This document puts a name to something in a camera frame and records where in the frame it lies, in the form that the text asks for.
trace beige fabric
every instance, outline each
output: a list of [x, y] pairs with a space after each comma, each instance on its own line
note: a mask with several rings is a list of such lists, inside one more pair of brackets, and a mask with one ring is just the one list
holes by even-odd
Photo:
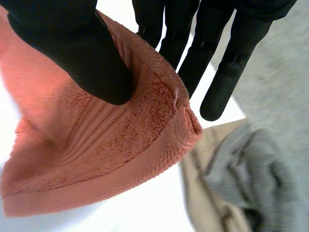
[[215, 196], [202, 181], [218, 144], [245, 119], [204, 129], [195, 148], [181, 164], [187, 212], [197, 232], [250, 232], [245, 215], [236, 206]]

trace pink towel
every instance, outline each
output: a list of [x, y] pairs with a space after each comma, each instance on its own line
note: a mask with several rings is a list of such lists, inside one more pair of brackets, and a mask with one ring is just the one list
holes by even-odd
[[162, 173], [200, 138], [178, 75], [122, 25], [102, 16], [135, 82], [132, 99], [114, 106], [84, 92], [24, 43], [6, 15], [0, 8], [1, 73], [22, 113], [1, 181], [7, 216], [115, 196]]

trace black glove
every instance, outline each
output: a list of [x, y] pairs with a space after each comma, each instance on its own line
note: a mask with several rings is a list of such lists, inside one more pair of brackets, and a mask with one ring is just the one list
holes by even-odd
[[193, 15], [195, 36], [179, 69], [191, 97], [204, 74], [234, 9], [236, 17], [222, 62], [200, 108], [208, 121], [223, 113], [255, 46], [266, 36], [273, 20], [285, 17], [296, 0], [132, 0], [138, 34], [151, 46], [160, 41], [163, 11], [167, 26], [160, 54], [176, 69], [187, 44]]
[[0, 0], [23, 41], [86, 92], [121, 105], [131, 98], [133, 80], [96, 4], [97, 0]]

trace floor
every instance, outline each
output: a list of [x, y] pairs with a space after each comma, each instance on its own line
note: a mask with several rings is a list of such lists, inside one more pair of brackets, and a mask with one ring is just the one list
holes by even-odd
[[[215, 68], [229, 40], [226, 26]], [[309, 1], [298, 0], [289, 14], [275, 21], [256, 47], [234, 91], [250, 121], [269, 129], [288, 160], [299, 188], [299, 230], [307, 231], [309, 215]]]

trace gray cloth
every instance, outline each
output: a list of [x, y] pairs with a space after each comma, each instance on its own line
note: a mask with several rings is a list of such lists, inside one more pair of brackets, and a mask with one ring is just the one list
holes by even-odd
[[254, 231], [294, 231], [296, 187], [268, 131], [237, 128], [218, 146], [204, 180], [244, 209]]

